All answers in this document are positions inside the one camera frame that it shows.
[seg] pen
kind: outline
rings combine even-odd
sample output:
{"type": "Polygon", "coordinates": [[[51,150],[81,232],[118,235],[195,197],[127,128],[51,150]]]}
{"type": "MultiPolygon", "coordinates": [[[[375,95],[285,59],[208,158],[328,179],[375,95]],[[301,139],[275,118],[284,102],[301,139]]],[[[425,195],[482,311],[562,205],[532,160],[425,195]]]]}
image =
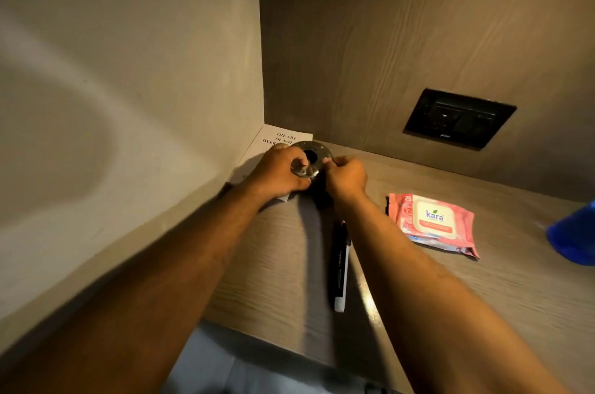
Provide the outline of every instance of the pen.
{"type": "Polygon", "coordinates": [[[347,232],[347,225],[341,222],[337,233],[336,252],[336,278],[334,279],[334,310],[338,313],[345,311],[345,298],[347,296],[347,268],[349,267],[349,247],[351,238],[347,232]]]}

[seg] wooden table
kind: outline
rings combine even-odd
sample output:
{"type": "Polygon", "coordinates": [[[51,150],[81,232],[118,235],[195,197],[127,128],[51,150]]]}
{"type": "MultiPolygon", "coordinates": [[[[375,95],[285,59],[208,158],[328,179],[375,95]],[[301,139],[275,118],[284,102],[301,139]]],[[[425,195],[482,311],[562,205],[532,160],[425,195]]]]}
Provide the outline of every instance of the wooden table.
{"type": "MultiPolygon", "coordinates": [[[[475,213],[480,261],[425,249],[472,287],[525,338],[577,394],[595,392],[595,269],[573,264],[548,244],[544,229],[581,204],[327,144],[354,154],[369,175],[367,192],[420,194],[475,213]]],[[[206,319],[325,365],[412,392],[350,253],[347,305],[327,301],[332,208],[307,195],[261,211],[219,285],[206,319]]]]}

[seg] beige wall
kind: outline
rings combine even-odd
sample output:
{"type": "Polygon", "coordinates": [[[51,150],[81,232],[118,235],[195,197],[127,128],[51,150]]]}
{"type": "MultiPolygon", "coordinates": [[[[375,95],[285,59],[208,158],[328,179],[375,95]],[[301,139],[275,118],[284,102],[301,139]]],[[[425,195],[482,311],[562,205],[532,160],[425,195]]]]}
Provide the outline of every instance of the beige wall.
{"type": "Polygon", "coordinates": [[[214,195],[262,102],[258,0],[0,0],[0,351],[214,195]]]}
{"type": "Polygon", "coordinates": [[[265,121],[595,198],[595,0],[261,0],[265,121]],[[479,152],[402,133],[424,88],[517,112],[479,152]]]}

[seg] person's left arm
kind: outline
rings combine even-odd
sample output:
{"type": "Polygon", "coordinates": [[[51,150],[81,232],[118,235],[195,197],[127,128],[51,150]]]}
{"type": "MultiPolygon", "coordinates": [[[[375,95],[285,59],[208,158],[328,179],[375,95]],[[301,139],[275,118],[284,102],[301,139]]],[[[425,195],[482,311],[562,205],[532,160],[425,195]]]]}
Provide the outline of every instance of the person's left arm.
{"type": "Polygon", "coordinates": [[[240,185],[163,236],[4,380],[3,393],[155,392],[199,322],[251,219],[310,181],[297,147],[272,147],[240,185]]]}

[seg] kara logo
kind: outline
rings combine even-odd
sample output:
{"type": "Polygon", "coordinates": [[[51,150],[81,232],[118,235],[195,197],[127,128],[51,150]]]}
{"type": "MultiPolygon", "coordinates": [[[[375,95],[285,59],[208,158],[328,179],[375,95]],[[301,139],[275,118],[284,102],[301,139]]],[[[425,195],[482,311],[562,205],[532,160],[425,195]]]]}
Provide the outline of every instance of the kara logo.
{"type": "Polygon", "coordinates": [[[435,210],[434,210],[434,211],[432,211],[432,212],[429,212],[428,210],[425,210],[425,216],[426,216],[427,218],[433,218],[434,220],[440,220],[440,221],[444,221],[444,216],[440,216],[440,215],[438,214],[438,210],[437,210],[437,209],[435,209],[435,210]]]}

